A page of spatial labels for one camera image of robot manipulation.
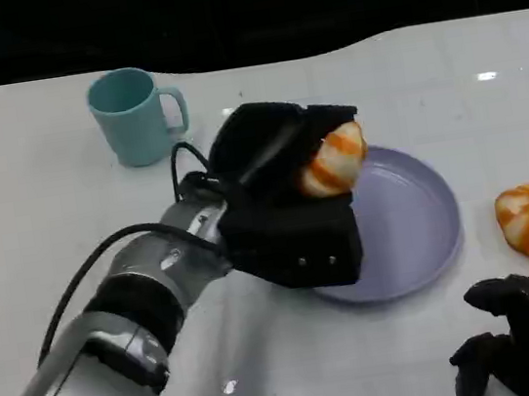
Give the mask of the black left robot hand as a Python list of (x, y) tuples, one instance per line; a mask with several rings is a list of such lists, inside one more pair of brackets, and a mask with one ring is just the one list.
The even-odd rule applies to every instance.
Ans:
[(211, 146), (210, 171), (258, 203), (345, 195), (368, 150), (356, 114), (349, 105), (242, 104)]

